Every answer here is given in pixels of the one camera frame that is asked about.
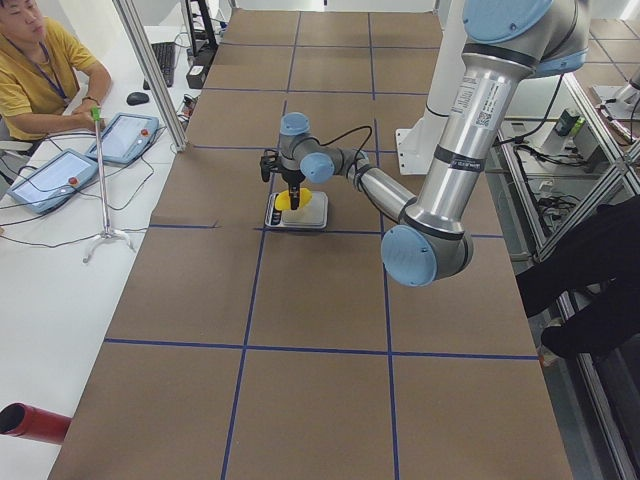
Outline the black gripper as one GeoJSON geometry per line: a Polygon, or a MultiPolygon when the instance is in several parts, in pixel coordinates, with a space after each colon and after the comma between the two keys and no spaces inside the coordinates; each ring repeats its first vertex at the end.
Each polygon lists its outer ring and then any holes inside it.
{"type": "Polygon", "coordinates": [[[303,173],[300,170],[283,168],[281,176],[288,185],[290,209],[297,210],[300,206],[300,185],[303,182],[303,173]]]}

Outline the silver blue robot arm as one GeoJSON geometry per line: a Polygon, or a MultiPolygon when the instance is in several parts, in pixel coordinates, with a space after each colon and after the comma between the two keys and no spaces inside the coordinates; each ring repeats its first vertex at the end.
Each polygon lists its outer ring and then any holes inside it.
{"type": "Polygon", "coordinates": [[[590,7],[586,1],[468,1],[462,23],[465,71],[420,194],[370,164],[361,150],[320,144],[299,112],[282,117],[279,151],[260,162],[264,180],[278,173],[288,185],[274,197],[278,212],[309,204],[305,180],[348,179],[395,221],[383,236],[381,257],[387,273],[409,287],[454,276],[470,263],[473,242],[462,216],[515,91],[525,79],[584,64],[590,7]]]}

